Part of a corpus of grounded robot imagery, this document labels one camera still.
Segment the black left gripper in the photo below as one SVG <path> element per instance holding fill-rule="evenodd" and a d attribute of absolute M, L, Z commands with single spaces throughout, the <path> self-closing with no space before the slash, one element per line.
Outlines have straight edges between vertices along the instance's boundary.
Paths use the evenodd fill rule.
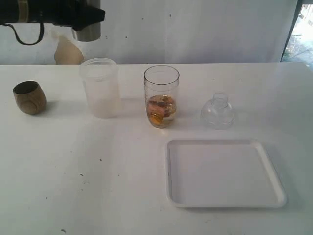
<path fill-rule="evenodd" d="M 43 0 L 41 19 L 44 23 L 72 27 L 74 31 L 100 23 L 105 19 L 105 11 L 99 0 Z"/>

